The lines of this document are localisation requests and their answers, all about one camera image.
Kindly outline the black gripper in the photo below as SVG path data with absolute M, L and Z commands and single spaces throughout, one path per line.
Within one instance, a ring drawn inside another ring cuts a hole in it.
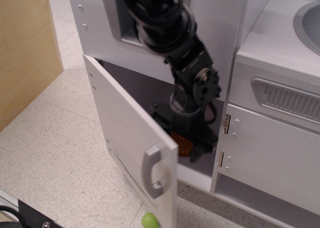
M 175 134 L 190 142 L 190 163 L 215 151 L 219 139 L 210 126 L 217 115 L 213 99 L 204 99 L 198 104 L 192 97 L 170 97 L 168 103 L 153 103 L 151 113 L 169 135 Z

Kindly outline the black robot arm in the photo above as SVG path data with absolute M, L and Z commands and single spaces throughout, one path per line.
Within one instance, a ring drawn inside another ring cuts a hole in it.
M 217 118 L 214 99 L 220 97 L 219 76 L 197 24 L 183 0 L 123 0 L 136 23 L 139 41 L 170 65 L 174 92 L 168 104 L 153 105 L 153 119 L 168 133 L 191 142 L 195 163 L 213 152 L 217 135 L 210 129 Z

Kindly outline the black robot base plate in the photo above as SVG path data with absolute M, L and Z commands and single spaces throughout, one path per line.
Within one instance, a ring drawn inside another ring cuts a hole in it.
M 0 203 L 0 211 L 9 214 L 9 217 L 14 219 L 13 221 L 1 221 L 1 227 L 63 227 L 19 199 L 17 204 Z

